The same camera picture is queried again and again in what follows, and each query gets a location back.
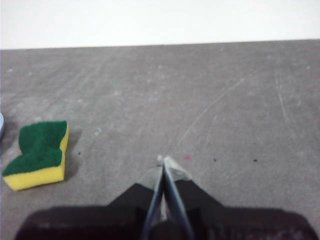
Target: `scratch mark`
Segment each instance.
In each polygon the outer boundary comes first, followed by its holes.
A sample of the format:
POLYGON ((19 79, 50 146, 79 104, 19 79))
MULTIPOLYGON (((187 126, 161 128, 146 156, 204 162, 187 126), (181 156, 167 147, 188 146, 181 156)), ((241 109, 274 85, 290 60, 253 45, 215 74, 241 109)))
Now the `scratch mark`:
POLYGON ((215 123, 216 119, 217 119, 217 115, 214 116, 214 119, 213 119, 213 121, 212 121, 212 123, 211 123, 211 127, 210 127, 210 129, 209 129, 208 135, 206 136, 206 140, 205 140, 205 142, 204 142, 204 147, 206 147, 207 144, 208 144, 209 138, 210 138, 210 136, 211 136, 212 128, 213 128, 213 126, 214 126, 214 123, 215 123))
POLYGON ((266 149, 266 145, 264 144, 264 142, 261 140, 261 138, 260 138, 260 137, 257 137, 257 139, 258 139, 259 143, 263 146, 264 151, 266 152, 266 151, 267 151, 267 149, 266 149))
POLYGON ((250 74, 248 74, 246 77, 243 77, 240 81, 238 81, 236 84, 234 84, 233 86, 231 86, 229 89, 227 89, 224 93, 222 93, 218 98, 216 98, 213 102, 211 102, 211 104, 209 104, 209 106, 207 106, 202 113, 200 113, 200 115, 191 123, 191 125, 188 127, 188 129, 185 131, 185 133, 183 134, 183 136, 180 138, 180 140, 177 142, 177 144, 174 146, 174 148, 171 150, 171 152, 168 155, 172 155, 172 153, 174 152, 174 150, 177 148, 177 146, 179 146, 179 144, 185 139, 185 137, 188 135, 188 133, 190 132, 190 130, 194 127, 194 125, 201 119, 201 117, 210 109, 212 108, 220 99, 222 99, 224 96, 226 96, 228 93, 230 93, 231 91, 233 91, 236 87, 238 87, 246 78, 251 77, 253 74, 255 74, 256 72, 258 72, 262 67, 260 67, 259 69, 251 72, 250 74))
POLYGON ((280 99, 280 104, 281 104, 282 114, 283 114, 283 118, 284 118, 285 124, 287 125, 289 131, 291 132, 291 138, 292 138, 294 144, 297 146, 297 142, 296 142, 296 140, 295 140, 296 134, 295 134, 295 132, 294 132, 293 130, 291 130, 291 129, 289 128, 290 120, 289 120, 289 118, 288 118, 288 116, 287 116, 287 111, 286 111, 286 108, 285 108, 285 105, 284 105, 284 101, 283 101, 283 99, 282 99, 281 86, 279 85, 278 73, 277 73, 277 72, 275 72, 275 78, 274 78, 274 79, 275 79, 276 91, 277 91, 278 96, 279 96, 279 99, 280 99))
POLYGON ((275 74, 275 85, 276 85, 276 91, 277 91, 279 99, 280 99, 284 121, 285 121, 286 124, 288 124, 289 123, 289 118, 287 116, 286 109, 285 109, 285 106, 284 106, 284 101, 283 101, 282 96, 281 96, 277 73, 275 74))

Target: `sponge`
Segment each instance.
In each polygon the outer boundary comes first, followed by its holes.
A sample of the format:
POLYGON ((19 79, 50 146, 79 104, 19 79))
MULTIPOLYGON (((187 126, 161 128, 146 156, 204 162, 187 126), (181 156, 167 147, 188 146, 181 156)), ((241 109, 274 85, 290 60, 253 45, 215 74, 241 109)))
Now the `sponge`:
POLYGON ((44 121, 21 128, 22 155, 2 172, 13 190, 63 181, 69 127, 66 121, 44 121))

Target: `gray table surface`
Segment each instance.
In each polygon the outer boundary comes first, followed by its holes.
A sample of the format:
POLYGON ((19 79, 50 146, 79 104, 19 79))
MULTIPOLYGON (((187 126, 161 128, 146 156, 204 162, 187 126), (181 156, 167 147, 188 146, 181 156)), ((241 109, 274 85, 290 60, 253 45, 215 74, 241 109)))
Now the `gray table surface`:
POLYGON ((70 127, 65 181, 1 180, 3 240, 33 211, 108 204, 158 154, 225 205, 295 211, 320 233, 320 40, 3 50, 1 112, 2 170, 22 126, 70 127))

